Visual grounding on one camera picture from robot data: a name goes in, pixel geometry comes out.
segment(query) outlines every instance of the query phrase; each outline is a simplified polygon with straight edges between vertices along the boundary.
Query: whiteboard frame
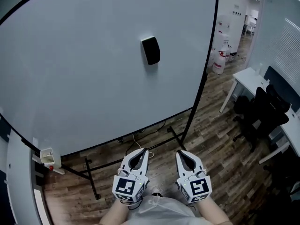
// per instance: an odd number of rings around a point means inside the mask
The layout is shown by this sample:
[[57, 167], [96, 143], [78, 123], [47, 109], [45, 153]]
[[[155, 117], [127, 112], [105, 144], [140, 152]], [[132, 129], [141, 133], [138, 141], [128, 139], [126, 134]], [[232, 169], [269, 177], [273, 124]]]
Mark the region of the whiteboard frame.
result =
[[[17, 10], [17, 9], [19, 9], [22, 5], [24, 5], [25, 3], [27, 3], [28, 1], [30, 1], [30, 0], [22, 0], [22, 1], [20, 1], [18, 4], [16, 4], [11, 10], [9, 10], [9, 12], [8, 13], [6, 13], [1, 19], [0, 19], [0, 26]], [[200, 85], [199, 85], [199, 89], [198, 89], [198, 92], [197, 92], [197, 95], [196, 95], [196, 98], [195, 98], [195, 102], [194, 102], [194, 105], [193, 105], [193, 107], [190, 107], [190, 108], [188, 108], [188, 109], [186, 109], [186, 110], [184, 110], [184, 111], [182, 111], [182, 112], [179, 112], [179, 113], [177, 113], [177, 114], [175, 114], [175, 115], [172, 115], [172, 116], [170, 116], [170, 117], [168, 117], [168, 118], [166, 118], [166, 119], [163, 119], [163, 120], [161, 120], [161, 121], [158, 121], [158, 122], [156, 122], [156, 123], [154, 123], [154, 124], [151, 124], [151, 125], [148, 125], [148, 126], [146, 126], [146, 127], [143, 127], [143, 128], [141, 128], [141, 129], [139, 129], [139, 130], [137, 130], [137, 131], [140, 131], [140, 130], [142, 130], [142, 129], [146, 129], [146, 128], [149, 128], [149, 127], [152, 127], [152, 126], [154, 126], [154, 125], [156, 125], [156, 124], [158, 124], [158, 123], [160, 123], [160, 122], [163, 122], [163, 121], [166, 121], [166, 120], [168, 120], [168, 119], [171, 119], [171, 118], [173, 118], [173, 117], [175, 117], [175, 116], [177, 116], [177, 115], [179, 115], [179, 114], [181, 114], [181, 113], [184, 113], [184, 112], [186, 112], [186, 111], [189, 111], [189, 110], [192, 110], [192, 112], [191, 112], [191, 114], [190, 114], [190, 116], [189, 116], [189, 120], [188, 120], [188, 122], [187, 122], [187, 125], [186, 125], [186, 128], [185, 128], [185, 134], [182, 136], [182, 140], [181, 140], [181, 142], [183, 142], [183, 140], [184, 140], [184, 138], [185, 138], [185, 136], [186, 136], [186, 133], [187, 133], [187, 131], [188, 131], [188, 128], [189, 128], [189, 126], [190, 126], [190, 123], [191, 123], [191, 121], [192, 121], [192, 119], [193, 119], [193, 116], [194, 116], [194, 114], [195, 114], [195, 111], [196, 111], [196, 109], [197, 109], [197, 106], [198, 106], [198, 103], [199, 103], [199, 101], [200, 101], [200, 98], [201, 98], [201, 94], [202, 94], [202, 90], [201, 90], [201, 87], [203, 86], [204, 87], [204, 84], [205, 84], [205, 81], [206, 81], [206, 69], [207, 69], [207, 64], [208, 64], [208, 59], [209, 59], [209, 55], [210, 55], [210, 48], [211, 48], [211, 45], [212, 45], [212, 41], [213, 41], [213, 37], [214, 37], [214, 31], [215, 31], [215, 26], [216, 26], [216, 18], [217, 18], [217, 13], [218, 13], [218, 0], [216, 0], [216, 4], [215, 4], [215, 13], [214, 13], [214, 19], [213, 19], [213, 27], [212, 27], [212, 32], [211, 32], [211, 38], [210, 38], [210, 46], [209, 46], [209, 50], [208, 50], [208, 54], [207, 54], [207, 59], [206, 59], [206, 62], [205, 62], [205, 66], [204, 66], [204, 70], [203, 70], [203, 75], [202, 75], [202, 80], [201, 80], [201, 83], [200, 83]], [[31, 148], [32, 150], [34, 150], [35, 152], [38, 152], [39, 151], [39, 149], [38, 148], [36, 148], [34, 145], [32, 145], [32, 143], [31, 142], [29, 142], [27, 139], [25, 139], [18, 131], [16, 131], [14, 128], [13, 128], [13, 126], [11, 126], [10, 125], [10, 123], [4, 118], [4, 116], [0, 113], [0, 117], [11, 127], [11, 129], [14, 131], [14, 132], [16, 132], [20, 137], [21, 137], [21, 139], [22, 139], [22, 142], [26, 145], [26, 146], [28, 146], [29, 148]], [[134, 131], [134, 132], [131, 132], [131, 133], [129, 133], [129, 134], [126, 134], [126, 135], [123, 135], [122, 137], [125, 137], [125, 136], [128, 136], [128, 135], [130, 135], [130, 134], [132, 134], [132, 133], [135, 133], [135, 132], [137, 132], [137, 131]], [[89, 150], [89, 149], [93, 149], [93, 148], [95, 148], [95, 147], [98, 147], [98, 146], [101, 146], [101, 145], [105, 145], [105, 144], [107, 144], [107, 143], [110, 143], [110, 142], [112, 142], [112, 141], [115, 141], [116, 139], [118, 139], [118, 138], [114, 138], [114, 139], [111, 139], [111, 140], [109, 140], [109, 141], [106, 141], [106, 142], [103, 142], [103, 143], [100, 143], [100, 144], [98, 144], [98, 145], [94, 145], [94, 146], [92, 146], [92, 147], [88, 147], [88, 148], [85, 148], [85, 149], [83, 149], [83, 150], [79, 150], [79, 151], [76, 151], [76, 152], [73, 152], [73, 153], [69, 153], [69, 154], [66, 154], [66, 155], [64, 155], [64, 156], [69, 156], [69, 155], [72, 155], [72, 154], [76, 154], [76, 153], [79, 153], [79, 152], [82, 152], [82, 151], [85, 151], [85, 150]]]

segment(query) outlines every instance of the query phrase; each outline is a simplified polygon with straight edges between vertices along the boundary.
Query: desk leg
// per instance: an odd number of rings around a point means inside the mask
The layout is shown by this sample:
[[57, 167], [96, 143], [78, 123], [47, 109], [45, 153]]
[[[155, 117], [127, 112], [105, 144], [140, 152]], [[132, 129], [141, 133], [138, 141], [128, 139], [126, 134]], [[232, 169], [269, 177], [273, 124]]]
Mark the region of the desk leg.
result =
[[273, 151], [272, 153], [270, 153], [269, 155], [265, 156], [263, 159], [259, 160], [259, 164], [264, 163], [265, 161], [269, 160], [270, 158], [272, 158], [273, 156], [275, 156], [276, 154], [280, 153], [281, 151], [283, 151], [284, 149], [287, 149], [288, 146], [290, 146], [289, 142], [286, 142], [284, 145], [282, 145], [281, 147], [277, 148], [275, 151]]
[[220, 113], [222, 113], [223, 110], [224, 110], [224, 108], [226, 107], [226, 105], [227, 105], [227, 103], [228, 103], [231, 95], [233, 94], [233, 91], [234, 91], [234, 89], [235, 89], [235, 87], [236, 87], [237, 84], [238, 84], [238, 82], [236, 80], [234, 80], [233, 81], [233, 85], [231, 86], [230, 91], [229, 91], [229, 93], [228, 93], [228, 95], [227, 95], [227, 97], [226, 97], [226, 99], [225, 99], [225, 101], [224, 101], [224, 103], [223, 103], [223, 105], [222, 105], [222, 107], [220, 109]]

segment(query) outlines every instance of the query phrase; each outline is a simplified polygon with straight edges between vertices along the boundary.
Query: whiteboard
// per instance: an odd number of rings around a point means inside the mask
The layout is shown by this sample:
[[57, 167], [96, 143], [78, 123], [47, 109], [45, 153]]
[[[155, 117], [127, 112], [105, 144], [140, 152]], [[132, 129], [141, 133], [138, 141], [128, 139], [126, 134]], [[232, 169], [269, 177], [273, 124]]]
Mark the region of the whiteboard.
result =
[[[0, 107], [61, 155], [194, 104], [216, 0], [30, 0], [0, 26]], [[155, 36], [160, 62], [141, 40]]]

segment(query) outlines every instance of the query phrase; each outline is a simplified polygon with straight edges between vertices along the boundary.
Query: black eraser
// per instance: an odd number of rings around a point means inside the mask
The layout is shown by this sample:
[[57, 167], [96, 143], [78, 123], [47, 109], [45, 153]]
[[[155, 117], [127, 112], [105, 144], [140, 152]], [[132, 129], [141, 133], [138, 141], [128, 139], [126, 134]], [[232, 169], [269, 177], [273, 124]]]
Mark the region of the black eraser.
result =
[[160, 61], [160, 49], [158, 41], [154, 36], [143, 39], [142, 46], [145, 51], [148, 65], [153, 65]]

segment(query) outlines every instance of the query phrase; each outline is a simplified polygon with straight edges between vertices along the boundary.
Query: white desk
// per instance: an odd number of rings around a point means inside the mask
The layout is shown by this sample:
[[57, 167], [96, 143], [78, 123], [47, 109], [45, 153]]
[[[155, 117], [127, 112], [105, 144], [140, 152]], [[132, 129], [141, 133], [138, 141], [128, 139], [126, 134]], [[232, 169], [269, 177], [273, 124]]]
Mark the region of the white desk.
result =
[[[266, 90], [266, 87], [269, 85], [262, 76], [260, 75], [256, 76], [255, 71], [250, 67], [238, 73], [235, 73], [233, 77], [234, 77], [233, 85], [230, 88], [230, 91], [220, 109], [220, 113], [223, 112], [238, 83], [241, 84], [248, 91], [250, 91], [253, 96], [255, 96], [256, 89], [258, 87], [261, 87], [264, 90]], [[271, 154], [269, 154], [268, 156], [260, 160], [259, 161], [260, 164], [270, 159], [272, 156], [276, 155], [282, 150], [286, 149], [289, 146], [289, 144], [292, 145], [295, 153], [300, 157], [300, 119], [298, 119], [297, 115], [293, 112], [291, 108], [286, 113], [286, 115], [288, 116], [289, 121], [286, 124], [280, 126], [283, 132], [285, 133], [287, 139], [289, 140], [289, 142], [287, 142], [286, 144], [279, 147], [274, 152], [272, 152]]]
[[251, 35], [252, 35], [256, 25], [251, 25], [251, 24], [247, 24], [247, 23], [244, 23], [244, 25], [246, 26], [245, 34], [247, 33], [247, 30], [248, 30], [248, 27], [249, 27], [249, 31], [251, 32]]

